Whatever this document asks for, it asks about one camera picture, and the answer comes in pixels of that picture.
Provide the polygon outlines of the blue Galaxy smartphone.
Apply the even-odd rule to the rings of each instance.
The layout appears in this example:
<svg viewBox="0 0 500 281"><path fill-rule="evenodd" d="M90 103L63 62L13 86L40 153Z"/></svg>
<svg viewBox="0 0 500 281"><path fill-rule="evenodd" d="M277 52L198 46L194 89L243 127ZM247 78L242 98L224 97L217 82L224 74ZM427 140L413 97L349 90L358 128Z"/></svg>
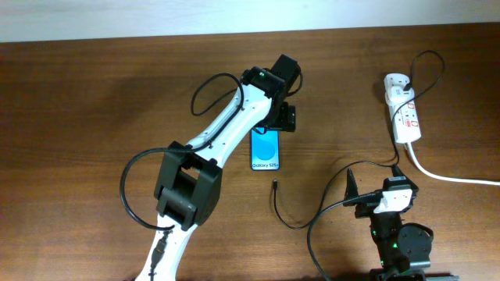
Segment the blue Galaxy smartphone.
<svg viewBox="0 0 500 281"><path fill-rule="evenodd" d="M275 171L280 168L279 132L256 127L251 131L251 168L254 171Z"/></svg>

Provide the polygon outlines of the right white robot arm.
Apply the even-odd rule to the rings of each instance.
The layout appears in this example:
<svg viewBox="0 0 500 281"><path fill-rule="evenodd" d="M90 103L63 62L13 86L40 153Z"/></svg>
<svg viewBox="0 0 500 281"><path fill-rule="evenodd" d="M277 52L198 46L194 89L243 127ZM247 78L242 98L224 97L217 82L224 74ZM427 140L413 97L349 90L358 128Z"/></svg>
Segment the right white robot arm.
<svg viewBox="0 0 500 281"><path fill-rule="evenodd" d="M392 176L372 193L360 195L354 173L347 171L345 207L355 207L357 219L370 219L370 235L377 246L381 267L372 269L370 280L425 280L434 239L432 229L404 223L401 214L412 206L419 187L396 165Z"/></svg>

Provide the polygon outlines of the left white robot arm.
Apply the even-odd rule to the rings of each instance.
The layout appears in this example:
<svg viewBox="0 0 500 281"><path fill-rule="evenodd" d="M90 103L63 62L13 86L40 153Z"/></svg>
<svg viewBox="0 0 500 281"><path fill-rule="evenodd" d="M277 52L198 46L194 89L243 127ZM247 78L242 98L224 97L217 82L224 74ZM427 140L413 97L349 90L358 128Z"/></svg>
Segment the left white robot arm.
<svg viewBox="0 0 500 281"><path fill-rule="evenodd" d="M235 79L227 107L197 137L158 148L163 155L154 197L157 223L147 261L137 279L174 280L196 230L220 198L223 166L244 136L256 127L295 131L295 108L286 97L302 75L298 62L281 55L269 68L255 66Z"/></svg>

